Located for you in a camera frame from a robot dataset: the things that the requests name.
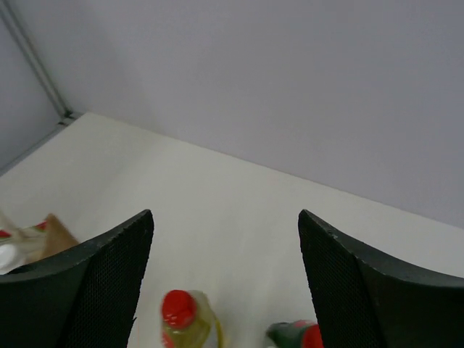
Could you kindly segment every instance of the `gray wall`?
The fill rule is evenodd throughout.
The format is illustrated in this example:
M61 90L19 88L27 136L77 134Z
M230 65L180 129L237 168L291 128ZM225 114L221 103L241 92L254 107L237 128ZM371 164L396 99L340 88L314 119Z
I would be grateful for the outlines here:
M0 175L58 122L58 114L0 20Z
M464 227L464 1L18 3L74 108Z

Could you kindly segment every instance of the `yellow liquid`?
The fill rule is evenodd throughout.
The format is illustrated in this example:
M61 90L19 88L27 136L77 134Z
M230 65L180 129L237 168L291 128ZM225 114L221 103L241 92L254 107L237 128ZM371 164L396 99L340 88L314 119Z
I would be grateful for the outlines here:
M208 298L200 291L189 291L196 302L196 317L192 324L179 330L162 323L162 330L175 348L223 348L223 330L210 307Z

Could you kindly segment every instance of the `white tabletop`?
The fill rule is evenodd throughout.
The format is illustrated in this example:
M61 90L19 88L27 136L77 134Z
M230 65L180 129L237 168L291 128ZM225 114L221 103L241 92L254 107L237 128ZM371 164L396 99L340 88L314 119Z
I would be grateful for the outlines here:
M464 277L464 231L86 114L0 178L18 224L54 212L81 241L151 209L156 233L130 348L161 347L170 289L204 291L228 347L259 347L267 325L315 319L299 250L308 209L345 233L417 265Z

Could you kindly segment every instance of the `green bottle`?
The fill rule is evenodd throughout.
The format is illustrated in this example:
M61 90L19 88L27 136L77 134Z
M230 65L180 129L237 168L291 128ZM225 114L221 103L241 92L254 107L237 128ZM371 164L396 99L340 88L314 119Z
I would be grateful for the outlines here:
M266 330L264 348L323 348L319 325L307 320L275 323Z

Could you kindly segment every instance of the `red bottle cap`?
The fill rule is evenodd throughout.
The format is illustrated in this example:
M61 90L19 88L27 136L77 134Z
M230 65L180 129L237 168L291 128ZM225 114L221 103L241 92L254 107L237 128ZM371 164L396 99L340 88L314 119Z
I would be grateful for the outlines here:
M161 315L171 328L186 328L195 320L196 302L187 291L171 290L162 301Z
M319 325L316 324L307 328L303 336L302 348L324 348Z

